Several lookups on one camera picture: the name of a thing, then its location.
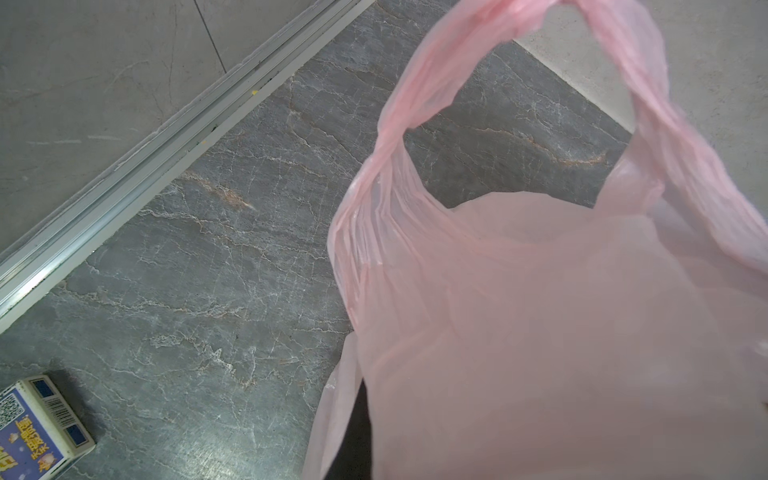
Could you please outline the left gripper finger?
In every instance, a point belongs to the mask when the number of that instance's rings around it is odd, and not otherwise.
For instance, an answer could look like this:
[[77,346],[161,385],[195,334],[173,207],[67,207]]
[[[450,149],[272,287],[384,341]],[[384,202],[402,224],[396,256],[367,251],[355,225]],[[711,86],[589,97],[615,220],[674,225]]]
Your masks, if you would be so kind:
[[325,480],[370,480],[372,468],[372,427],[367,387],[362,382],[339,450]]

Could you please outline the pink plastic bag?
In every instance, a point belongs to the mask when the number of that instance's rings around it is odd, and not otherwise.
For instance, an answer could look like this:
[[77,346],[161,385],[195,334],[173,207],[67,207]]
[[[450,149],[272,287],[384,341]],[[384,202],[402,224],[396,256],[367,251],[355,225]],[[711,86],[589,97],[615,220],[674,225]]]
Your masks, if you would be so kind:
[[577,3],[635,113],[593,207],[515,192],[450,209],[406,150],[549,8],[457,3],[386,102],[329,229],[353,332],[304,478],[325,479],[362,382],[373,479],[766,477],[767,225],[671,102],[641,3]]

